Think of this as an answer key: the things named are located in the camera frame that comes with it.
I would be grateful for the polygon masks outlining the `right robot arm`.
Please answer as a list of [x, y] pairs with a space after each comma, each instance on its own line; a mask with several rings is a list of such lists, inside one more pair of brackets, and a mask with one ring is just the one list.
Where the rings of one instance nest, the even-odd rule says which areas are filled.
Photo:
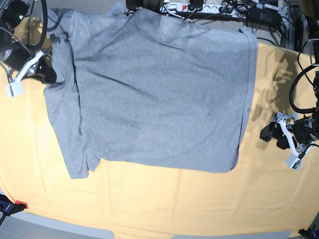
[[43, 84], [53, 84], [57, 76], [49, 64], [52, 52], [42, 51], [48, 30], [48, 9], [45, 0], [42, 6], [42, 32], [36, 45], [24, 44], [14, 31], [26, 17], [30, 18], [33, 0], [2, 0], [0, 2], [0, 67], [4, 69], [9, 83], [34, 78]]

